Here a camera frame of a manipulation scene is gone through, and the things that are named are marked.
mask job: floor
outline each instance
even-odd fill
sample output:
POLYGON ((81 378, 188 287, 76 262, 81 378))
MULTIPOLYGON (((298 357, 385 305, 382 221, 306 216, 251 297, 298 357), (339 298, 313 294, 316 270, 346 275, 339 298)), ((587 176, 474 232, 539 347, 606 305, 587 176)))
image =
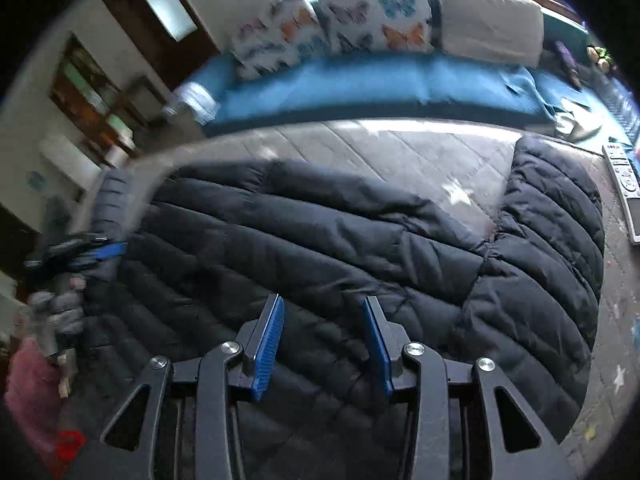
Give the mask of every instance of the floor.
MULTIPOLYGON (((127 225, 135 228, 155 185, 177 166, 200 160, 296 158, 381 178, 431 198, 485 236, 493 228, 492 218, 520 135, 516 130, 462 122, 363 120, 249 130, 179 146, 130 166, 134 183, 127 225)), ((636 394, 640 377, 640 308, 636 301, 640 296, 640 248, 628 242, 622 210, 603 159, 548 142, 588 170, 602 195, 606 228, 606 270, 590 384, 580 417, 562 443, 582 475, 606 449, 636 394)), ((76 216, 78 229, 87 225, 91 196, 92 192, 76 216)))

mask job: remote control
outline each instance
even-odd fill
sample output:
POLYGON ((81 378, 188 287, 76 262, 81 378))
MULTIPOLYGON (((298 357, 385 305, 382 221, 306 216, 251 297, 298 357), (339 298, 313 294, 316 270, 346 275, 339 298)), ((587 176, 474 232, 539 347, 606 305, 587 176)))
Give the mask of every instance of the remote control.
POLYGON ((640 189, 636 174, 620 144, 613 142, 603 144, 602 153, 613 175, 622 210, 625 212, 629 240, 633 245, 638 245, 640 244, 640 189))

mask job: wooden door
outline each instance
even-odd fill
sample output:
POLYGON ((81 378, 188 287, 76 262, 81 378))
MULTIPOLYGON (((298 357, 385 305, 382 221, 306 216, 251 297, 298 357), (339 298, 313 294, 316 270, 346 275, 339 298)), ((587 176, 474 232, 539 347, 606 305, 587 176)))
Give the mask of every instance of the wooden door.
POLYGON ((219 53, 187 0, 103 2, 171 90, 219 53))

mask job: silver screw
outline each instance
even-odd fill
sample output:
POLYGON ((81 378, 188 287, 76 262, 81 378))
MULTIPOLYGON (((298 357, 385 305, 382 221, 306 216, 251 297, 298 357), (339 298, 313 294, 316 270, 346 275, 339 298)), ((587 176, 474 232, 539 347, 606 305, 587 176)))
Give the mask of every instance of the silver screw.
POLYGON ((404 347, 404 351, 409 355, 422 355, 424 354, 424 345, 421 345, 420 343, 408 343, 404 347))
POLYGON ((227 341, 220 345, 223 354, 237 354, 240 351, 240 345, 235 341, 227 341))
POLYGON ((478 362, 478 368, 483 372, 491 372, 495 369, 495 363, 488 357, 481 357, 476 362, 478 362))
POLYGON ((164 368, 168 362, 169 360, 163 355, 157 355, 151 358, 151 367, 154 370, 159 370, 160 368, 164 368))

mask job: teal fabric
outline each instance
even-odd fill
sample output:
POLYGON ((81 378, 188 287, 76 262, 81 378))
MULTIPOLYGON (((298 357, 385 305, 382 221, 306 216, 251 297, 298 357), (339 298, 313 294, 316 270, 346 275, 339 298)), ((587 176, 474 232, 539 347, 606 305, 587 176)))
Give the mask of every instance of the teal fabric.
POLYGON ((324 35, 329 37, 329 17, 322 10, 322 6, 318 0, 307 0, 311 7, 313 8, 316 16, 318 17, 318 23, 320 23, 320 27, 324 31, 324 35))
POLYGON ((578 103, 587 110, 590 109, 590 100, 584 90, 576 90, 564 79, 560 79, 549 72, 545 72, 544 70, 529 69, 529 72, 533 76, 533 81, 536 83, 538 92, 545 100, 546 104, 553 110, 564 110, 560 102, 562 98, 578 103))
POLYGON ((578 63, 589 66, 591 61, 587 56, 587 46, 589 44, 587 30, 562 14, 544 7, 542 9, 542 17, 545 27, 545 44, 562 41, 578 63))
POLYGON ((442 9, 440 0, 429 0, 431 6, 431 19, 433 21, 433 28, 442 27, 442 9))
POLYGON ((230 88, 207 136, 284 123, 429 117, 525 128, 553 117, 521 66, 436 51, 319 57, 230 88))
POLYGON ((236 58, 231 53, 213 56, 189 76, 187 81, 198 83, 218 102, 236 82, 236 58))

